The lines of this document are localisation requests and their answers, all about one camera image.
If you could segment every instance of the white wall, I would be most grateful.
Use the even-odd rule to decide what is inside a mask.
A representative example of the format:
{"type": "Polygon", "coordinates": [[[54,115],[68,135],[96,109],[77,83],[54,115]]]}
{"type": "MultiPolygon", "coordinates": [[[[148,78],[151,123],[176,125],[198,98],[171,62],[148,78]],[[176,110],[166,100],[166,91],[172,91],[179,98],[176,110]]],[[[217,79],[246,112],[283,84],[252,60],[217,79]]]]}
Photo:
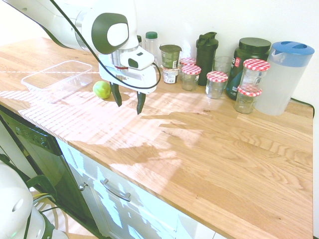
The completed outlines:
{"type": "Polygon", "coordinates": [[[0,45],[38,36],[47,36],[38,24],[1,0],[0,33],[0,45]]]}
{"type": "MultiPolygon", "coordinates": [[[[271,42],[298,41],[316,51],[294,97],[313,104],[319,112],[319,1],[318,0],[135,0],[139,31],[157,31],[159,42],[172,42],[196,56],[200,34],[215,31],[216,55],[232,56],[242,37],[271,42]]],[[[34,22],[0,1],[0,45],[45,36],[34,22]]],[[[314,122],[315,236],[319,237],[319,117],[314,122]]]]}

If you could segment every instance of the small glass cup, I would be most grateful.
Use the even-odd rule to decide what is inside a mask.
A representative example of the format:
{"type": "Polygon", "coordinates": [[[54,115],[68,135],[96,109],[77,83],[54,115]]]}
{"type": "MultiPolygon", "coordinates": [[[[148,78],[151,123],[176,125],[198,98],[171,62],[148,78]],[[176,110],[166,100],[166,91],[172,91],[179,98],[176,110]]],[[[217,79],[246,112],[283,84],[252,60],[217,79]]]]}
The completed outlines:
{"type": "Polygon", "coordinates": [[[229,76],[232,62],[233,62],[232,57],[216,56],[214,58],[213,71],[224,72],[227,76],[229,76]]]}
{"type": "Polygon", "coordinates": [[[235,103],[235,110],[242,114],[250,114],[254,108],[258,96],[261,95],[262,90],[258,92],[246,92],[238,87],[237,98],[235,103]]]}

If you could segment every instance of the red gingham lid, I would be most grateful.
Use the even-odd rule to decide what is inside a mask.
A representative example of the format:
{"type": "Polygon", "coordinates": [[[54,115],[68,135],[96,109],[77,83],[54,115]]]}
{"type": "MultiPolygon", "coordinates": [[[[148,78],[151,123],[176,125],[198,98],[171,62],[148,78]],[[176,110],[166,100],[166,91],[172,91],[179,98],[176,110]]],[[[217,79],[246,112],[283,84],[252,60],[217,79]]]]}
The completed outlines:
{"type": "Polygon", "coordinates": [[[182,66],[195,65],[196,64],[196,59],[191,58],[191,57],[187,57],[187,58],[182,58],[179,62],[180,62],[180,64],[182,66]]]}
{"type": "Polygon", "coordinates": [[[225,82],[228,79],[228,76],[221,71],[211,71],[207,73],[207,79],[212,82],[225,82]]]}
{"type": "Polygon", "coordinates": [[[262,93],[262,89],[260,89],[258,92],[247,92],[247,91],[244,91],[243,89],[241,89],[240,86],[238,86],[237,90],[238,90],[238,92],[242,93],[243,95],[250,96],[250,97],[260,96],[262,93]]]}
{"type": "Polygon", "coordinates": [[[257,92],[259,88],[258,86],[249,84],[249,83],[242,84],[240,87],[241,89],[245,89],[246,91],[249,91],[249,92],[257,92]]]}
{"type": "Polygon", "coordinates": [[[198,75],[201,72],[201,68],[195,65],[183,66],[181,71],[188,75],[198,75]]]}
{"type": "Polygon", "coordinates": [[[244,67],[253,71],[268,71],[270,64],[261,59],[248,59],[244,61],[244,67]]]}

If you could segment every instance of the white cabinet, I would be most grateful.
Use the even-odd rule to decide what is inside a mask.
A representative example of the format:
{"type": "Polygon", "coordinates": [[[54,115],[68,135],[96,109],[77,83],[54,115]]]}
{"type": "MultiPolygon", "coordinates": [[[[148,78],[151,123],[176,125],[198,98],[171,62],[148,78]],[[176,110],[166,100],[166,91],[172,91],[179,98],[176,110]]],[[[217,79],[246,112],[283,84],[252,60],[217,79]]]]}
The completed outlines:
{"type": "Polygon", "coordinates": [[[227,238],[225,238],[222,235],[216,233],[215,236],[214,236],[214,239],[227,239],[227,238]]]}
{"type": "Polygon", "coordinates": [[[87,180],[112,235],[121,239],[173,239],[154,217],[145,217],[137,207],[110,193],[100,181],[87,180]]]}
{"type": "Polygon", "coordinates": [[[57,140],[100,233],[114,239],[213,239],[215,232],[57,140]]]}
{"type": "Polygon", "coordinates": [[[215,231],[193,218],[180,213],[178,217],[176,239],[213,239],[215,231]]]}

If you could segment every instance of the lime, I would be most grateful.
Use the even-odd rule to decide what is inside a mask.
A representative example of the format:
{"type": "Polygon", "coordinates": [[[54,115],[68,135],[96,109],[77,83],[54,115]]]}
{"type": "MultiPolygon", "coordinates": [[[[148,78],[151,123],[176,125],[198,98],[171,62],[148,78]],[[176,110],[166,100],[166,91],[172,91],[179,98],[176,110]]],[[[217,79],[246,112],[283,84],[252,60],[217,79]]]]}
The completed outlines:
{"type": "Polygon", "coordinates": [[[106,81],[98,81],[93,86],[93,92],[95,95],[101,99],[106,99],[111,94],[110,84],[106,81]]]}

